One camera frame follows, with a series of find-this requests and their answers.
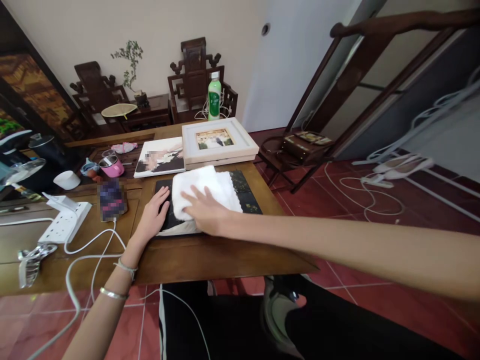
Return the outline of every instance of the picture frame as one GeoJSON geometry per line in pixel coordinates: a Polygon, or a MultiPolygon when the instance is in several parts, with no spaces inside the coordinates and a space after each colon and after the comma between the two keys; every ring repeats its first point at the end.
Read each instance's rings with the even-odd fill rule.
{"type": "Polygon", "coordinates": [[[235,117],[184,125],[181,133],[187,169],[192,164],[226,159],[227,164],[246,161],[259,152],[259,146],[235,117]]]}
{"type": "Polygon", "coordinates": [[[133,177],[138,179],[184,172],[183,154],[181,136],[145,141],[133,177]]]}

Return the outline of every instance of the side table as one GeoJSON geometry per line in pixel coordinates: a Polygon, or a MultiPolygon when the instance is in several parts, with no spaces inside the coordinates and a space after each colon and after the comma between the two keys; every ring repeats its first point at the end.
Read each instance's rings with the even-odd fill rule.
{"type": "Polygon", "coordinates": [[[148,97],[150,107],[138,108],[135,111],[123,116],[115,117],[125,133],[139,130],[159,128],[172,124],[169,109],[169,95],[155,95],[148,97]]]}

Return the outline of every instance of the hand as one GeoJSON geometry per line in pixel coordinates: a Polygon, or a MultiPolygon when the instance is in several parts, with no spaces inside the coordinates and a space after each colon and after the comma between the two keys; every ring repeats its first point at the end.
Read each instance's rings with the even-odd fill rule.
{"type": "Polygon", "coordinates": [[[132,236],[132,240],[145,246],[151,238],[157,235],[165,222],[170,203],[165,201],[170,195],[168,186],[162,186],[158,192],[153,195],[151,200],[145,205],[140,222],[132,236]]]}
{"type": "Polygon", "coordinates": [[[196,197],[181,192],[181,196],[191,202],[191,206],[184,208],[183,211],[195,219],[197,228],[207,234],[219,236],[220,225],[230,219],[234,212],[218,203],[208,187],[205,186],[205,195],[194,185],[191,186],[191,190],[196,197]]]}

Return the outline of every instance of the pink mug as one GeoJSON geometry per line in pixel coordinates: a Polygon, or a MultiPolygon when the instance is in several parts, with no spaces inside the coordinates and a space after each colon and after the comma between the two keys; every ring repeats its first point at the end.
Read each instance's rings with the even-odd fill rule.
{"type": "Polygon", "coordinates": [[[115,155],[104,157],[98,165],[102,170],[111,178],[118,178],[125,171],[124,165],[120,162],[119,158],[115,155]]]}

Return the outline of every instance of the white towel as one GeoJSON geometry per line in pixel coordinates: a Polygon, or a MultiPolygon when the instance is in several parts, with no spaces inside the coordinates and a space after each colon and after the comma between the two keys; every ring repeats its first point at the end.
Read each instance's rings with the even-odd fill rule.
{"type": "Polygon", "coordinates": [[[173,213],[178,220],[188,221],[192,217],[183,210],[192,204],[180,195],[186,192],[194,196],[191,186],[195,185],[198,190],[205,194],[205,187],[208,187],[213,198],[229,210],[241,213],[239,197],[235,192],[230,173],[216,172],[212,165],[201,167],[195,170],[178,173],[173,177],[171,186],[171,202],[173,213]]]}

